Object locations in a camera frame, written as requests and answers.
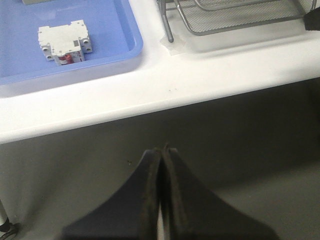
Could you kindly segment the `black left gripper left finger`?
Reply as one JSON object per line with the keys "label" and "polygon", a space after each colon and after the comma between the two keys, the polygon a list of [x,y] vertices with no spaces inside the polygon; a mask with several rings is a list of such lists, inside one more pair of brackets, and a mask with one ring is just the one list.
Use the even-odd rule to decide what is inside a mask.
{"label": "black left gripper left finger", "polygon": [[64,240],[155,240],[162,156],[146,150],[132,175],[101,206],[62,230]]}

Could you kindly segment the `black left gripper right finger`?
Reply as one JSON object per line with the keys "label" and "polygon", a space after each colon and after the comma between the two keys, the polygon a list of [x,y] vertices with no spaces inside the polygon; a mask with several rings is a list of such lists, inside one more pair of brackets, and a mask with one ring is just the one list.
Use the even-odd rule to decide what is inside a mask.
{"label": "black left gripper right finger", "polygon": [[209,190],[177,149],[162,150],[164,229],[171,240],[277,240],[268,225],[242,213]]}

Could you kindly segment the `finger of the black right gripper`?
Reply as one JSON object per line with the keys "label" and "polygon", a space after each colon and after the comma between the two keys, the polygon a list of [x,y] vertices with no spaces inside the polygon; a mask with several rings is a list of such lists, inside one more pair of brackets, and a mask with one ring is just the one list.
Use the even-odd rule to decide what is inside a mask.
{"label": "finger of the black right gripper", "polygon": [[304,28],[307,31],[320,31],[320,7],[303,16]]}

